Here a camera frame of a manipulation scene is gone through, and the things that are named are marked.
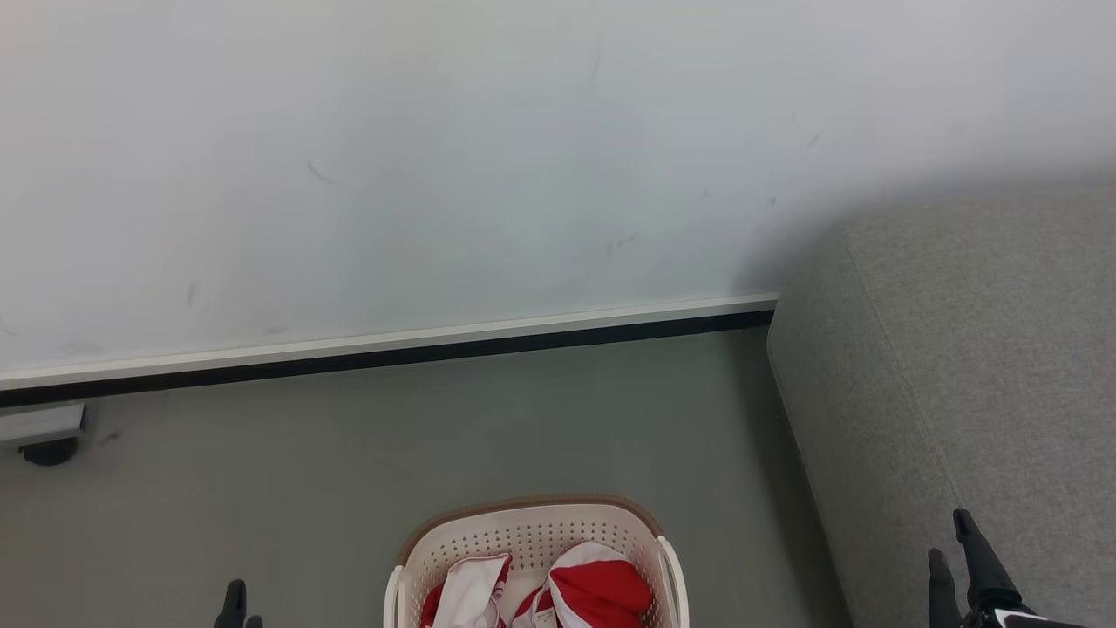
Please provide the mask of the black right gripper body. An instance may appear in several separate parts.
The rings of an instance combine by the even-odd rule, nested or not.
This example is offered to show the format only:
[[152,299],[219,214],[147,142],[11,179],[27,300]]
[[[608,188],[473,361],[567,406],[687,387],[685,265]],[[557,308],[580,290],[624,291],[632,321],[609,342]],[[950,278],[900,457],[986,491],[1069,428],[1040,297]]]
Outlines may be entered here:
[[1048,617],[1024,612],[1022,609],[977,608],[962,619],[961,627],[971,628],[1083,628],[1083,625],[1064,624]]

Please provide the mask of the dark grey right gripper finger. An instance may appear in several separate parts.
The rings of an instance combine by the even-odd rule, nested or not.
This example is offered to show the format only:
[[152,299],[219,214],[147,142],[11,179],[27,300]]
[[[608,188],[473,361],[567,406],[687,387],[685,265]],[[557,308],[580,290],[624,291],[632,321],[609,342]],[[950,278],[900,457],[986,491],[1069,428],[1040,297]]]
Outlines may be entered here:
[[953,523],[966,561],[970,612],[1020,611],[1022,596],[972,514],[954,509]]
[[954,579],[946,555],[929,549],[929,627],[958,628],[963,624],[956,605]]

